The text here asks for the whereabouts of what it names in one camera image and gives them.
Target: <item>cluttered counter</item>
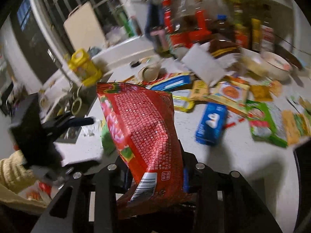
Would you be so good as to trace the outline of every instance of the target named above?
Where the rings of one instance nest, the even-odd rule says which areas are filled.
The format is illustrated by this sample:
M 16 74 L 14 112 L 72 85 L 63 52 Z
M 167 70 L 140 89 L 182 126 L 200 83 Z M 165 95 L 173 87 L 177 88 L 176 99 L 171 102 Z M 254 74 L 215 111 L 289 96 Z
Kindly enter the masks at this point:
M 172 58 L 161 62 L 157 61 L 159 60 L 157 57 L 154 59 L 154 62 L 161 63 L 160 68 L 166 74 L 184 73 L 187 70 L 182 62 Z M 108 82 L 133 83 L 134 78 L 141 76 L 139 73 L 145 67 L 146 63 L 136 67 L 131 67 L 129 64 L 118 67 Z M 218 74 L 216 71 L 213 74 L 214 78 Z M 243 79 L 248 80 L 250 84 L 261 84 L 253 78 L 243 77 Z M 296 76 L 295 80 L 290 77 L 286 83 L 283 83 L 280 96 L 276 97 L 271 94 L 271 97 L 281 111 L 297 112 L 296 108 L 289 104 L 288 97 L 299 95 L 305 100 L 311 99 L 309 88 L 311 88 L 311 80 L 308 77 Z M 200 101 L 188 112 L 175 111 L 174 125 L 184 150 L 195 154 L 199 162 L 208 165 L 214 171 L 223 173 L 229 173 L 232 170 L 239 171 L 265 202 L 282 231 L 293 232 L 299 205 L 299 181 L 293 149 L 306 141 L 307 136 L 300 138 L 296 144 L 283 146 L 286 148 L 267 143 L 267 141 L 254 141 L 249 121 L 247 118 L 240 117 L 232 123 L 227 122 L 226 129 L 219 137 L 217 144 L 209 146 L 196 141 L 196 131 L 205 109 L 206 102 Z M 88 116 L 93 116 L 97 120 L 103 119 L 99 99 L 95 101 Z M 114 152 L 110 157 L 102 157 L 103 146 L 99 132 L 94 132 L 92 136 L 84 136 L 82 132 L 75 145 L 59 143 L 58 149 L 64 157 L 64 164 L 97 158 L 107 165 L 114 162 L 117 156 Z

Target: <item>cutting board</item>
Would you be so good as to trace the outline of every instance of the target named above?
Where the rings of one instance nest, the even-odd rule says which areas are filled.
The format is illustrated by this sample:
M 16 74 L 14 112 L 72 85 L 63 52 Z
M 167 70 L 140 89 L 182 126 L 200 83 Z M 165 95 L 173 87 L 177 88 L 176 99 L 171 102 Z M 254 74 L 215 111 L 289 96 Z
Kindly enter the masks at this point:
M 75 8 L 64 22 L 64 28 L 75 51 L 106 46 L 104 32 L 90 2 Z

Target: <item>blue box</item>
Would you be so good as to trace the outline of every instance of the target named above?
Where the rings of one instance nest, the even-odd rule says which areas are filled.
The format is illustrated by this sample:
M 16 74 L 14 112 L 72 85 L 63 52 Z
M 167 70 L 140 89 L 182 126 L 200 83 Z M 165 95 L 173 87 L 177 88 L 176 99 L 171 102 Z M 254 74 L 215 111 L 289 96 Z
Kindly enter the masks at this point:
M 200 125 L 195 133 L 198 143 L 215 145 L 227 118 L 227 107 L 222 104 L 208 103 Z

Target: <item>yellow bottle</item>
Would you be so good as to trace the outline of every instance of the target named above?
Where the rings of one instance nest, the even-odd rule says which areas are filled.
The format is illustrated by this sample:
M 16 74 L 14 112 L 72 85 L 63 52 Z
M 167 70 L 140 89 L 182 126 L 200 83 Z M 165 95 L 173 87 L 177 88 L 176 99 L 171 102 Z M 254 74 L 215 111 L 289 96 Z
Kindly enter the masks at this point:
M 89 54 L 84 49 L 77 50 L 72 55 L 71 60 L 67 60 L 67 63 L 68 67 L 86 87 L 95 84 L 102 76 L 102 71 L 94 65 Z

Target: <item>red packaging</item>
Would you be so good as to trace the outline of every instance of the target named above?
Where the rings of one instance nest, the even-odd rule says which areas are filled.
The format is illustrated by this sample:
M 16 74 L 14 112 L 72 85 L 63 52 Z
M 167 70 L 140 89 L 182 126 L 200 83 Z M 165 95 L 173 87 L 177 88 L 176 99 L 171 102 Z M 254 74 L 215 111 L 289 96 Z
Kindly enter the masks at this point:
M 119 219 L 185 201 L 172 94 L 129 83 L 97 83 L 97 95 L 118 153 L 136 182 L 118 200 Z

